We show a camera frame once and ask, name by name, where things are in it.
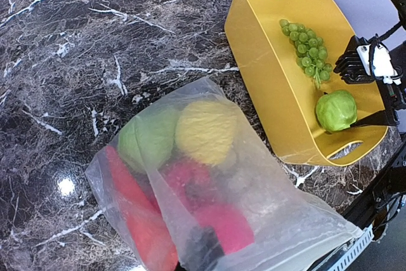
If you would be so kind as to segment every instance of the yellow basket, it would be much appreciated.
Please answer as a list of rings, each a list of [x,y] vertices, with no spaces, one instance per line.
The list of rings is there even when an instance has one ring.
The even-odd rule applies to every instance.
[[[384,105],[376,83],[347,85],[339,75],[317,90],[296,65],[296,54],[279,20],[303,23],[324,38],[328,62],[334,64],[354,35],[333,0],[233,0],[225,32],[252,102],[276,155],[286,163],[347,166],[368,154],[384,138],[386,126],[351,128],[332,135],[315,115],[323,92],[348,90],[358,118]],[[361,143],[340,159],[333,155]]]

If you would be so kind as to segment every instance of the dark marble surface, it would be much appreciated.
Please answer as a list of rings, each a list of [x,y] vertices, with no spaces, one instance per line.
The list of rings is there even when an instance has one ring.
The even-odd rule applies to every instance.
[[[0,0],[0,270],[143,270],[84,177],[160,96],[211,75],[265,140],[223,30],[231,0]],[[399,144],[347,168],[288,166],[342,211]]]

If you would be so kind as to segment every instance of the yellow fruit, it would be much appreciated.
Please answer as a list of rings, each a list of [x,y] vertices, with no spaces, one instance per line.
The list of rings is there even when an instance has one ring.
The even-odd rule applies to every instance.
[[[230,102],[192,102],[180,115],[175,142],[196,161],[218,165],[226,159],[232,147],[237,115],[238,108]]]

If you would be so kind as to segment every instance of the pink fruit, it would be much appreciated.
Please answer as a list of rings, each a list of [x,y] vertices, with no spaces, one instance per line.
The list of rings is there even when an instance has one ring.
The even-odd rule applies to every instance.
[[[229,204],[203,206],[193,214],[202,228],[212,227],[225,254],[254,243],[254,232],[244,215]]]

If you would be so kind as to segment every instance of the red fruit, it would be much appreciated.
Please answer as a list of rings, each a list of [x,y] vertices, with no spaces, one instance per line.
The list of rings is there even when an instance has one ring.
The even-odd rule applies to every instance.
[[[193,215],[202,228],[214,229],[225,254],[237,252],[255,241],[244,215],[229,204],[204,206]]]
[[[164,178],[189,211],[215,200],[209,169],[203,164],[190,159],[177,161],[168,167]]]
[[[106,155],[117,201],[140,258],[150,271],[173,271],[178,263],[176,248],[160,213],[111,146]]]

